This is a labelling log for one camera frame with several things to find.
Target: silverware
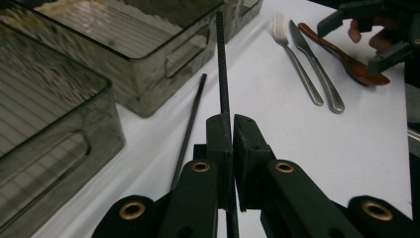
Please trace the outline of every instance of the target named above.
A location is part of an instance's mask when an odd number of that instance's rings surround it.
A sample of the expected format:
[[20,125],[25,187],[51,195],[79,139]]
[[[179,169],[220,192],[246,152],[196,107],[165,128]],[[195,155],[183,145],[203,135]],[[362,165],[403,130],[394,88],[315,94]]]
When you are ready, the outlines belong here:
[[333,54],[343,63],[346,72],[351,78],[356,82],[359,82],[363,85],[386,85],[389,84],[389,79],[383,74],[370,74],[368,73],[368,66],[357,59],[352,58],[351,56],[344,53],[338,47],[334,46],[327,40],[320,38],[312,29],[304,24],[297,24],[297,28],[305,34],[312,41],[323,47],[327,52]]
[[344,102],[340,97],[339,92],[334,86],[331,79],[328,77],[321,63],[312,53],[309,45],[306,43],[306,40],[303,38],[297,26],[290,20],[289,22],[290,34],[293,38],[294,44],[305,53],[314,67],[316,73],[318,74],[319,79],[321,80],[322,86],[324,87],[325,93],[327,94],[328,103],[330,104],[330,109],[334,113],[342,113],[345,109]]
[[287,54],[290,56],[290,59],[293,62],[294,67],[297,70],[297,73],[302,79],[303,85],[308,91],[309,96],[312,99],[312,101],[315,103],[315,105],[322,106],[324,104],[324,101],[322,100],[321,96],[316,90],[314,84],[312,83],[305,69],[303,69],[296,55],[288,46],[286,28],[285,28],[285,23],[284,23],[284,16],[279,13],[275,14],[272,20],[272,37],[279,45],[284,47]]

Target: plastic bin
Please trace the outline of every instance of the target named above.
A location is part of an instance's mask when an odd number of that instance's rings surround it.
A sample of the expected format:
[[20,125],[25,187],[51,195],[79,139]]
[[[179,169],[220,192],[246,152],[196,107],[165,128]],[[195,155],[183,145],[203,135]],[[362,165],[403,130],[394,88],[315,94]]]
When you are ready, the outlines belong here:
[[3,0],[0,20],[113,82],[116,101],[153,115],[216,45],[223,0]]
[[259,14],[263,0],[225,0],[225,41],[229,42]]
[[29,237],[123,146],[110,82],[0,23],[0,237]]

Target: brown spoon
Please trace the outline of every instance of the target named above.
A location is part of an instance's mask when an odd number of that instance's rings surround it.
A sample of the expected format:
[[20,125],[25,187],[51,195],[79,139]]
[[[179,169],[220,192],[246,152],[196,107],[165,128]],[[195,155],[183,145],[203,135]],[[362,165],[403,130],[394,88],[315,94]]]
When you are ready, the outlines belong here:
[[323,47],[329,53],[338,57],[343,63],[343,66],[346,69],[346,72],[355,81],[361,84],[365,84],[365,85],[385,85],[389,83],[389,79],[382,74],[375,74],[375,75],[369,74],[368,66],[366,64],[347,55],[338,47],[334,46],[328,41],[322,38],[319,38],[318,35],[314,31],[312,31],[312,29],[308,25],[304,23],[299,23],[298,28],[312,41],[316,42],[318,45]]

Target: white table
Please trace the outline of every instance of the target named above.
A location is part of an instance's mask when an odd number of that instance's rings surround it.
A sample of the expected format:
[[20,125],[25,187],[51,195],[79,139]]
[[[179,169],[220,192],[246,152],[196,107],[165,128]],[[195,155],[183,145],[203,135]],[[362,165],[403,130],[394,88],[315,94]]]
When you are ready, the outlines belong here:
[[[292,43],[325,100],[315,106],[283,48],[271,37],[275,12],[296,24],[317,23],[333,12],[305,0],[264,0],[261,13],[226,46],[230,107],[234,114],[255,119],[279,159],[297,163],[332,200],[371,195],[411,216],[410,178],[402,65],[387,70],[386,86],[364,87],[346,74],[341,63],[308,40],[345,104],[343,114],[330,111],[324,90],[303,53]],[[367,62],[374,50],[364,36],[359,46],[347,37],[349,22],[326,39]],[[220,113],[217,57],[209,61],[151,118],[143,119],[117,105],[126,135],[125,148],[35,237],[90,237],[118,199],[140,194],[156,200],[168,192],[193,98],[202,73],[208,80],[188,146],[205,144],[205,120]],[[240,214],[241,237],[265,237],[259,213]],[[225,235],[219,215],[219,236]]]

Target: knife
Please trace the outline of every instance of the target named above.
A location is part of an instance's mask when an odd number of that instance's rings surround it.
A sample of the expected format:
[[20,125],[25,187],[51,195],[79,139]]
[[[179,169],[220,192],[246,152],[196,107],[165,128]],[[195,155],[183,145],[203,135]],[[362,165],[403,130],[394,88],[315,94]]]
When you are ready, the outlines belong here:
[[342,113],[345,108],[344,102],[342,98],[340,97],[340,94],[337,91],[336,87],[334,86],[333,82],[328,77],[321,63],[315,57],[315,55],[309,48],[308,43],[306,43],[306,40],[303,38],[299,29],[293,23],[292,20],[290,20],[289,22],[289,28],[290,28],[290,34],[293,38],[294,44],[296,44],[296,46],[302,52],[305,53],[305,55],[308,57],[309,61],[311,62],[312,66],[314,67],[316,73],[318,74],[318,77],[321,80],[322,86],[324,87],[325,93],[327,94],[327,100],[330,105],[331,111],[333,111],[334,113]]

